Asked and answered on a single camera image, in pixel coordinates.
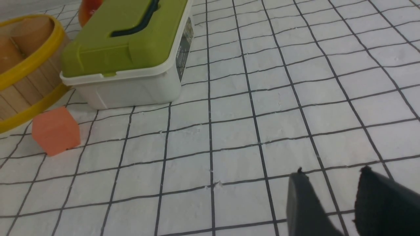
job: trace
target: wooden bucket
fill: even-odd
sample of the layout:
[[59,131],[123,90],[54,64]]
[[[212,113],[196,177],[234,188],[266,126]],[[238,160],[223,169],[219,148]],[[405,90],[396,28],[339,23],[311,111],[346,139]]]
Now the wooden bucket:
[[[43,28],[34,31],[38,26]],[[68,91],[60,79],[60,57],[69,42],[49,15],[0,23],[0,133],[32,119]]]

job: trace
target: green lid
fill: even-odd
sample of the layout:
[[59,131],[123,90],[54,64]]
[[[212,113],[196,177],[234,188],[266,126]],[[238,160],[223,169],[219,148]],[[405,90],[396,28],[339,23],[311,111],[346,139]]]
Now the green lid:
[[[105,0],[75,40],[65,47],[61,56],[63,75],[113,76],[117,71],[162,64],[171,52],[186,3],[187,0]],[[144,29],[133,33],[145,24]],[[121,33],[116,31],[128,31],[123,32],[128,35],[112,37]]]

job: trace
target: plastic storage box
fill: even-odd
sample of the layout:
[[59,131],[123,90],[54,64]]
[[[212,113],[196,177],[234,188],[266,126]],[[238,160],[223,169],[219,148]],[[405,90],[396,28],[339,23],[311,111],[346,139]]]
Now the plastic storage box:
[[104,1],[64,49],[64,84],[96,109],[176,100],[194,35],[191,6],[192,0]]

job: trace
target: yellow rim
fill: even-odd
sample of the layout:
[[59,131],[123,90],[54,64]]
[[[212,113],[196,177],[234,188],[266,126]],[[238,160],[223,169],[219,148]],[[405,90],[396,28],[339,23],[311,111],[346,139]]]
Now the yellow rim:
[[1,22],[0,27],[21,21],[25,18],[32,18],[38,16],[47,16],[54,22],[54,30],[52,31],[52,34],[36,52],[34,52],[32,55],[30,55],[28,58],[26,58],[23,62],[19,63],[15,67],[4,72],[3,74],[0,74],[0,90],[11,86],[12,84],[21,80],[23,77],[26,77],[27,75],[32,73],[48,58],[50,58],[51,55],[53,55],[53,53],[61,45],[65,34],[64,28],[57,19],[50,15],[22,16],[5,22]]
[[64,94],[67,93],[69,87],[64,84],[58,85],[50,94],[44,97],[39,102],[32,105],[30,108],[25,111],[11,117],[7,120],[0,122],[0,133],[11,130],[19,125],[29,121],[36,115],[40,114],[54,103],[56,103]]

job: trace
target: wooden slat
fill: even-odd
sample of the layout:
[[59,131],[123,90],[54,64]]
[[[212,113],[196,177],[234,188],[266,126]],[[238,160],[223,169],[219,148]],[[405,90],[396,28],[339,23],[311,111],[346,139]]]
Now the wooden slat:
[[0,95],[16,112],[22,112],[31,107],[14,86],[9,86],[0,91]]
[[42,95],[27,77],[16,82],[14,86],[31,105],[42,99]]
[[61,84],[60,73],[53,67],[50,60],[46,60],[40,67],[39,70],[44,74],[45,78],[55,88]]
[[16,115],[17,112],[0,96],[0,118],[5,120]]
[[38,69],[30,73],[27,78],[43,97],[47,96],[54,89],[45,78],[44,74]]
[[70,43],[70,39],[67,35],[64,35],[63,42],[61,42],[61,45],[59,48],[53,53],[53,55],[50,57],[50,61],[54,68],[58,71],[58,73],[61,72],[61,53],[66,47],[67,44]]

